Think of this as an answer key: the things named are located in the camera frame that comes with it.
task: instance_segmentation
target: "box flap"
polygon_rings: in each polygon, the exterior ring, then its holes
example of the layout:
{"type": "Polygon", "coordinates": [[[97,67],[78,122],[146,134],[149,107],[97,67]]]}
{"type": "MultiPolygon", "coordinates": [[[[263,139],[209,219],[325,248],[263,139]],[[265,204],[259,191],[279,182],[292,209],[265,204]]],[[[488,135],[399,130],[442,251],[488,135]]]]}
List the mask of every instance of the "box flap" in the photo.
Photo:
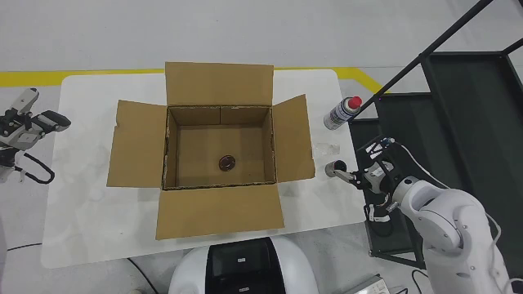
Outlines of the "box flap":
{"type": "Polygon", "coordinates": [[[165,63],[168,105],[272,105],[272,65],[165,63]]]}
{"type": "Polygon", "coordinates": [[[276,184],[162,191],[156,239],[283,227],[276,184]]]}
{"type": "Polygon", "coordinates": [[[167,107],[120,100],[109,164],[109,187],[162,185],[167,107]]]}
{"type": "Polygon", "coordinates": [[[311,131],[305,95],[275,105],[272,118],[277,181],[314,177],[315,164],[312,159],[311,131]]]}

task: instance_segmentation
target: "yellow floor line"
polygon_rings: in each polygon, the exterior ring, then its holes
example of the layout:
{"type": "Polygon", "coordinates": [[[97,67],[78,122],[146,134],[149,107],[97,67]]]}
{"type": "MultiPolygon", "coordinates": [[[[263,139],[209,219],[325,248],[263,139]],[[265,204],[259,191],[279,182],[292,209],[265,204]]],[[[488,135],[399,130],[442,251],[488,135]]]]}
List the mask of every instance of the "yellow floor line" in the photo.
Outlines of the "yellow floor line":
{"type": "MultiPolygon", "coordinates": [[[[369,75],[356,67],[285,67],[290,69],[332,69],[339,79],[353,79],[372,93],[382,86],[369,75]]],[[[0,87],[55,87],[62,84],[70,75],[104,75],[104,74],[157,74],[163,69],[107,69],[107,70],[56,70],[34,72],[0,72],[0,87]]]]}

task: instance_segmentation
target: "red cap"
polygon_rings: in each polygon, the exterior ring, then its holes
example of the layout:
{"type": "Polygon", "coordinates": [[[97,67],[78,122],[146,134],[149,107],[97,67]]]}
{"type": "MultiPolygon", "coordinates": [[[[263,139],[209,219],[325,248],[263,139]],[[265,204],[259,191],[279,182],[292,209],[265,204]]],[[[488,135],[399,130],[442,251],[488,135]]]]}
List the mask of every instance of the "red cap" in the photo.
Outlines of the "red cap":
{"type": "Polygon", "coordinates": [[[358,96],[353,96],[349,99],[349,108],[358,109],[363,101],[358,96]]]}

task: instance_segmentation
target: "electronic device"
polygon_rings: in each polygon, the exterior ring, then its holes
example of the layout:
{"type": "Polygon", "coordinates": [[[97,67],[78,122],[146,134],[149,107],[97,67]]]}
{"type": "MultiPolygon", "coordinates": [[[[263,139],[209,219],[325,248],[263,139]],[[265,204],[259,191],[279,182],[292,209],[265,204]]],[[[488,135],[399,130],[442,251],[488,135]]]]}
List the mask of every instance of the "electronic device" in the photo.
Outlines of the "electronic device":
{"type": "Polygon", "coordinates": [[[353,287],[343,294],[391,294],[385,280],[379,274],[365,280],[360,285],[353,287]]]}

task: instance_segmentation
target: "metal cylinder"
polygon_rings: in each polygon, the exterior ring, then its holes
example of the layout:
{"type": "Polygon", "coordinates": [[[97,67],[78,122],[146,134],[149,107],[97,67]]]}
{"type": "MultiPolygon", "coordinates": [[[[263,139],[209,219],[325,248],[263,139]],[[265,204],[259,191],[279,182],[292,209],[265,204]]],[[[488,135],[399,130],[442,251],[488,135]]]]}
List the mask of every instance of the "metal cylinder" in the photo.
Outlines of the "metal cylinder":
{"type": "Polygon", "coordinates": [[[324,124],[329,130],[335,130],[343,125],[351,116],[360,111],[361,99],[358,96],[347,97],[336,105],[324,117],[324,124]]]}
{"type": "Polygon", "coordinates": [[[334,160],[325,166],[325,174],[327,174],[328,177],[335,177],[336,174],[334,174],[334,171],[346,172],[346,163],[344,163],[343,160],[334,160]]]}

